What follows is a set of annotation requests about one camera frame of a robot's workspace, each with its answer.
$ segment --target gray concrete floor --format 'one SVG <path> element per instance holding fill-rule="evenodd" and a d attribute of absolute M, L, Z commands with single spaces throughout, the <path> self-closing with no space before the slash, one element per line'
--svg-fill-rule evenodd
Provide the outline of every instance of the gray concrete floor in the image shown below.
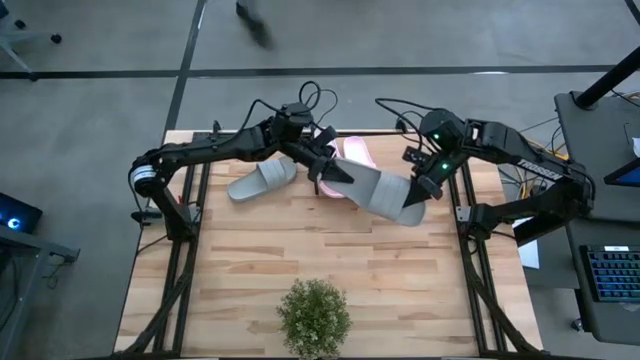
<path fill-rule="evenodd" d="M 196 0 L 7 0 L 33 30 L 63 43 L 16 47 L 37 71 L 177 70 Z M 361 66 L 613 64 L 638 43 L 622 0 L 270 0 L 258 2 L 275 48 L 255 46 L 231 0 L 209 0 L 192 69 Z M 0 71 L 17 68 L 0 54 Z M 339 129 L 390 128 L 378 96 L 443 106 L 461 117 L 523 129 L 555 116 L 553 95 L 584 89 L 601 74 L 316 77 L 340 96 L 325 122 Z M 248 105 L 296 99 L 309 78 L 189 79 L 178 129 L 237 128 Z M 39 235 L 79 246 L 58 288 L 43 285 L 21 359 L 110 353 L 138 237 L 128 217 L 131 161 L 160 143 L 176 80 L 0 80 L 0 191 L 44 210 Z M 618 90 L 640 88 L 634 76 Z M 326 96 L 320 108 L 330 106 Z M 270 115 L 255 112 L 254 121 Z M 547 143 L 557 123 L 528 132 Z M 568 328 L 571 293 L 530 288 L 552 353 L 632 359 L 636 347 L 598 343 Z"/>

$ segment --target gray slide sandal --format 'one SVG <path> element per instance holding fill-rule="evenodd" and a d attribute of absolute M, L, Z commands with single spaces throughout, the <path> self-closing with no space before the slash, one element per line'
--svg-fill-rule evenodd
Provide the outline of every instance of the gray slide sandal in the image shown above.
<path fill-rule="evenodd" d="M 351 199 L 367 211 L 400 225 L 418 226 L 426 212 L 425 202 L 403 208 L 411 181 L 402 176 L 370 168 L 348 160 L 335 159 L 336 164 L 353 177 L 353 184 L 326 181 L 332 190 Z"/>
<path fill-rule="evenodd" d="M 249 201 L 287 185 L 297 172 L 296 164 L 286 156 L 263 161 L 255 170 L 229 184 L 227 194 L 233 202 Z"/>

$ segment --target pink slide sandal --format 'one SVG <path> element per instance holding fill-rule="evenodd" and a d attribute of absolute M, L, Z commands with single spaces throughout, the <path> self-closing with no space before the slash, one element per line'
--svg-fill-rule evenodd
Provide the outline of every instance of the pink slide sandal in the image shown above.
<path fill-rule="evenodd" d="M 316 129 L 313 135 L 314 136 L 320 135 L 320 131 Z M 333 146 L 333 148 L 336 149 L 336 151 L 333 153 L 333 157 L 342 157 L 342 155 L 340 155 L 340 148 L 338 147 L 338 143 L 335 140 L 332 140 L 329 143 L 329 145 Z M 322 192 L 328 197 L 331 197 L 334 199 L 341 199 L 344 197 L 344 195 L 340 194 L 339 192 L 329 189 L 329 187 L 325 185 L 323 181 L 320 181 L 319 187 L 320 187 L 320 190 L 322 190 Z"/>
<path fill-rule="evenodd" d="M 365 144 L 364 139 L 360 136 L 350 136 L 344 139 L 342 148 L 344 150 L 345 159 L 358 162 L 368 167 L 376 167 L 376 164 L 371 160 L 367 144 Z"/>

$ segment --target blue light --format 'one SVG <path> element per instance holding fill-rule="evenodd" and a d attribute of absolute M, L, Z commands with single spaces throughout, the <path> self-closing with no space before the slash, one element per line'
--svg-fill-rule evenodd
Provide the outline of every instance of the blue light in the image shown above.
<path fill-rule="evenodd" d="M 16 218 L 11 218 L 7 222 L 7 225 L 9 226 L 9 229 L 17 230 L 20 227 L 20 220 Z"/>

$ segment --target wood grain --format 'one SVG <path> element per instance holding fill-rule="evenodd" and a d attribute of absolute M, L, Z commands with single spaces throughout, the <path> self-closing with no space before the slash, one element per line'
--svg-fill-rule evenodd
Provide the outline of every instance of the wood grain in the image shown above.
<path fill-rule="evenodd" d="M 191 136 L 191 131 L 170 131 L 167 141 Z M 369 136 L 366 142 L 379 168 L 409 175 L 410 164 L 400 159 L 406 141 Z M 503 203 L 497 168 L 479 160 L 470 166 L 478 202 Z M 301 166 L 289 186 L 248 203 L 231 203 L 227 184 L 254 168 L 239 161 L 212 165 L 183 356 L 291 356 L 282 345 L 275 307 L 296 278 L 324 279 L 347 291 L 353 328 L 344 356 L 477 354 L 446 186 L 440 201 L 427 203 L 422 224 L 408 228 L 349 200 L 314 195 Z M 169 185 L 174 195 L 181 192 L 184 174 L 182 169 Z M 197 184 L 193 188 L 195 198 Z M 500 230 L 511 232 L 507 226 Z M 163 227 L 145 230 L 140 246 L 163 232 Z M 540 347 L 515 243 L 494 236 L 487 250 L 500 305 Z M 166 241 L 136 260 L 116 350 L 127 347 L 157 310 L 169 252 Z M 482 317 L 493 343 L 486 308 Z M 166 343 L 172 336 L 170 328 Z"/>

